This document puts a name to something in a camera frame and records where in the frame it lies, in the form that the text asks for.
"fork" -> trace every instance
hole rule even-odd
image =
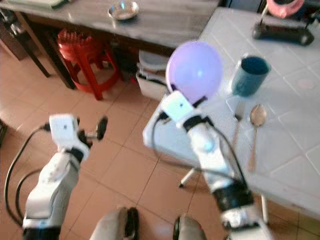
[[[236,109],[234,111],[234,118],[236,120],[236,126],[235,126],[234,135],[233,135],[233,139],[232,139],[232,148],[233,149],[235,149],[235,147],[236,147],[240,122],[244,118],[245,106],[246,106],[246,104],[244,101],[239,101],[238,105],[236,106]]]

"wire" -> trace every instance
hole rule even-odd
[[[23,178],[21,178],[19,184],[18,184],[18,187],[16,189],[16,192],[15,192],[15,209],[16,209],[16,212],[18,213],[19,217],[21,219],[24,218],[23,214],[22,214],[22,211],[21,211],[21,208],[20,208],[20,203],[19,203],[19,198],[20,198],[20,190],[21,190],[21,187],[22,185],[24,184],[24,181],[29,178],[30,176],[34,175],[34,174],[37,174],[37,173],[40,173],[41,172],[41,168],[37,169],[37,170],[34,170],[32,172],[29,172],[27,175],[25,175]]]
[[[155,122],[153,123],[153,126],[152,126],[152,131],[151,131],[151,147],[152,147],[152,149],[153,149],[153,153],[154,153],[156,156],[158,156],[159,153],[158,153],[158,151],[157,151],[157,147],[156,147],[156,144],[155,144],[155,133],[156,133],[156,125],[157,125],[157,123],[158,123],[160,120],[162,120],[161,116],[159,116],[159,117],[155,120]],[[219,135],[221,135],[221,136],[223,137],[223,139],[227,142],[227,145],[228,145],[228,147],[230,148],[233,157],[235,157],[234,159],[235,159],[235,161],[237,162],[237,166],[240,167],[240,165],[239,165],[239,163],[238,163],[238,159],[237,159],[237,157],[236,157],[236,154],[235,154],[235,152],[234,152],[234,150],[233,150],[230,142],[227,140],[226,136],[225,136],[221,131],[219,131],[219,130],[217,131],[217,133],[218,133]],[[180,168],[185,168],[185,169],[190,169],[190,168],[191,168],[191,169],[193,169],[193,170],[195,170],[195,171],[197,171],[197,172],[206,172],[206,173],[215,174],[215,175],[218,175],[218,176],[221,176],[221,177],[230,179],[230,180],[232,180],[232,181],[234,181],[234,182],[236,182],[236,183],[240,183],[240,184],[245,184],[245,185],[247,185],[246,180],[245,180],[245,178],[244,178],[244,176],[243,176],[243,173],[242,173],[241,169],[239,169],[239,170],[240,170],[240,173],[241,173],[242,180],[239,180],[239,179],[237,179],[237,178],[235,178],[235,177],[233,177],[233,176],[230,176],[229,174],[226,174],[226,173],[224,173],[224,172],[215,171],[215,170],[212,170],[212,169],[205,169],[205,168],[195,167],[195,166],[192,166],[191,164],[177,163],[177,162],[173,163],[173,162],[170,162],[170,161],[167,161],[167,160],[164,160],[164,159],[161,159],[161,162],[163,162],[163,163],[165,163],[165,164],[167,164],[167,165],[176,166],[176,167],[180,167]]]
[[[9,184],[10,184],[10,177],[12,174],[12,171],[14,170],[14,167],[18,161],[18,159],[20,158],[21,154],[23,153],[23,151],[25,150],[28,142],[30,141],[30,139],[32,138],[32,136],[37,133],[38,131],[44,129],[43,126],[40,126],[38,128],[36,128],[35,130],[33,130],[33,132],[29,135],[29,137],[25,140],[25,142],[23,143],[22,147],[20,148],[19,152],[17,153],[17,155],[15,156],[15,158],[13,159],[8,173],[6,175],[6,179],[5,179],[5,184],[4,184],[4,204],[5,204],[5,208],[9,214],[9,216],[12,218],[12,220],[22,228],[22,224],[23,224],[23,220],[21,218],[18,218],[15,216],[15,214],[13,213],[12,209],[9,206],[9,201],[8,201],[8,191],[9,191]]]

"metal bowl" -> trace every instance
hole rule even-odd
[[[122,0],[113,4],[109,9],[110,17],[116,20],[128,20],[135,17],[139,12],[138,4],[135,1]]]

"white table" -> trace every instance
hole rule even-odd
[[[320,219],[320,30],[310,28],[314,42],[306,47],[277,41],[255,40],[251,33],[259,20],[255,13],[218,8],[200,36],[221,54],[224,77],[217,96],[200,107],[231,140],[236,121],[234,110],[240,100],[230,94],[229,85],[236,62],[244,53],[265,57],[272,71],[258,92],[246,102],[236,153],[250,187],[267,198]],[[267,18],[266,22],[280,21]],[[287,25],[296,22],[283,21]],[[255,104],[267,109],[267,121],[258,130],[257,170],[247,172],[253,141],[253,127],[247,117]],[[144,129],[143,139],[151,146],[155,114]],[[193,164],[184,130],[171,121],[159,123],[155,144],[162,152]]]

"metal spoon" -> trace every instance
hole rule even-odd
[[[261,104],[255,105],[250,113],[250,122],[254,127],[254,137],[253,137],[253,147],[251,151],[251,157],[248,163],[248,171],[250,173],[254,172],[257,167],[256,161],[256,142],[257,142],[257,131],[267,119],[267,112],[264,106]]]

